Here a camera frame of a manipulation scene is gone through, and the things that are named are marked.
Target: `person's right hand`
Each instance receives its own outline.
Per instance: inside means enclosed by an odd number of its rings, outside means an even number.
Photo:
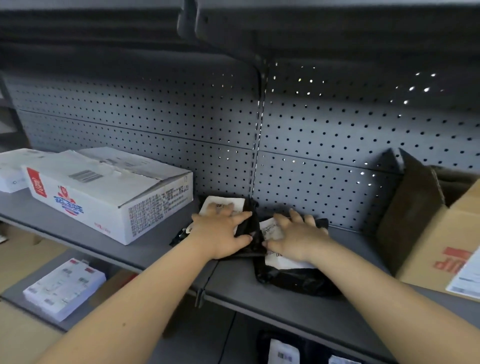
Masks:
[[[319,247],[336,243],[328,236],[327,229],[316,227],[312,215],[305,215],[305,221],[303,221],[298,212],[290,209],[291,221],[280,214],[274,214],[273,217],[282,228],[284,238],[268,240],[264,242],[264,246],[286,258],[311,263],[310,259]]]

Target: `red label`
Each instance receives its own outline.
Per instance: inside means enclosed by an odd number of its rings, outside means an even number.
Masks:
[[[433,267],[439,270],[444,270],[449,273],[457,274],[462,269],[465,262],[470,258],[472,252],[462,249],[455,249],[451,247],[445,248],[443,254],[449,257],[444,261],[437,261]]]
[[[28,175],[30,176],[30,180],[32,181],[32,185],[35,192],[40,196],[47,197],[47,194],[45,193],[45,188],[43,188],[42,180],[40,179],[40,173],[28,167],[27,167],[27,172],[28,172]]]

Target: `person's left hand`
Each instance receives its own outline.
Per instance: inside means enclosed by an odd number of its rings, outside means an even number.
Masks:
[[[197,240],[210,259],[221,259],[236,253],[252,241],[250,235],[234,237],[233,230],[243,221],[252,216],[251,211],[243,211],[230,216],[233,212],[233,204],[230,204],[217,212],[216,204],[209,204],[206,214],[192,215],[193,229],[190,239]]]

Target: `hand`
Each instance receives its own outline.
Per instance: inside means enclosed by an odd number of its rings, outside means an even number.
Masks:
[[[335,240],[328,236],[327,229],[316,227],[312,215],[305,215],[303,221],[298,212],[290,209],[291,221],[280,214],[274,214],[273,217],[282,228],[284,238],[268,240],[264,242],[264,246],[286,258],[311,263],[311,258],[318,247],[335,243]]]
[[[234,237],[235,227],[252,216],[251,211],[243,211],[230,216],[233,212],[233,204],[230,204],[219,212],[216,204],[209,204],[206,214],[192,215],[193,229],[188,239],[195,239],[195,244],[201,244],[208,259],[221,259],[236,253],[252,241],[250,235]]]

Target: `person's left arm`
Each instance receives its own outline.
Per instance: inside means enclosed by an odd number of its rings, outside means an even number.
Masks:
[[[193,215],[193,230],[167,254],[96,308],[47,349],[37,364],[144,364],[168,320],[210,259],[232,255],[252,238],[234,238],[251,212],[230,216],[233,205]]]

